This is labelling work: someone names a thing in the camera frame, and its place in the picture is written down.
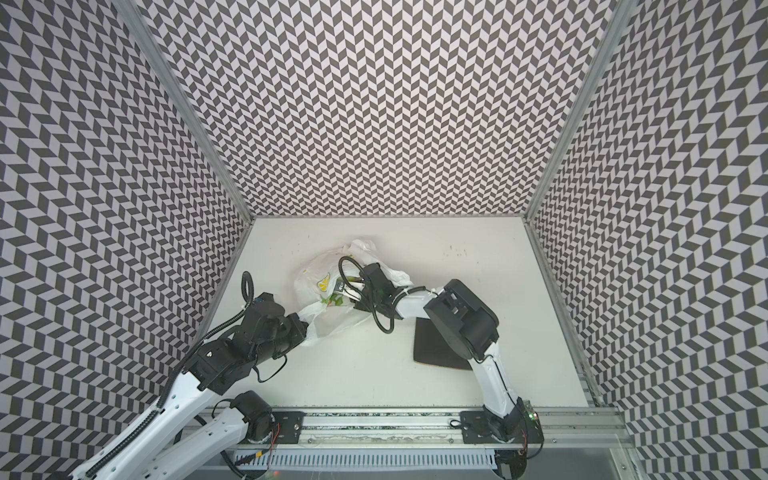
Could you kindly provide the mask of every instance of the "black and white patterned wall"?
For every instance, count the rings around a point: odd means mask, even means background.
[[[16,478],[68,470],[157,395],[243,222],[107,0],[3,0],[0,24],[0,475]]]
[[[138,0],[259,215],[521,214],[615,0]]]
[[[535,228],[654,478],[768,478],[768,4],[641,0]]]

